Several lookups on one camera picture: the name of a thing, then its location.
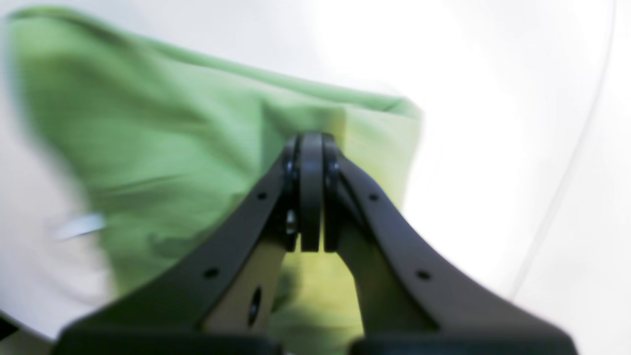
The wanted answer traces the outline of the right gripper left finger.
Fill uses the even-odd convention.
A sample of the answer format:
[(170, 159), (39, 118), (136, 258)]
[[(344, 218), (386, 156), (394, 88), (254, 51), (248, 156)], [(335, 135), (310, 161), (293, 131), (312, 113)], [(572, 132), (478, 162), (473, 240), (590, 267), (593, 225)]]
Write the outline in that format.
[(55, 355), (281, 355), (266, 336), (295, 250), (298, 137), (225, 222), (182, 261), (67, 326)]

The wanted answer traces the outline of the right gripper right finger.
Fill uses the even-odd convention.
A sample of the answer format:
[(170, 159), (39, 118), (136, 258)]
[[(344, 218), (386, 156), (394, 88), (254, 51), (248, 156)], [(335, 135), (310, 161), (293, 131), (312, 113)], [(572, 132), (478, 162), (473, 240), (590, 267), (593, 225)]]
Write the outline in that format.
[(349, 268), (363, 338), (350, 355), (575, 355), (571, 337), (476, 283), (436, 252), (333, 137), (298, 139), (302, 251)]

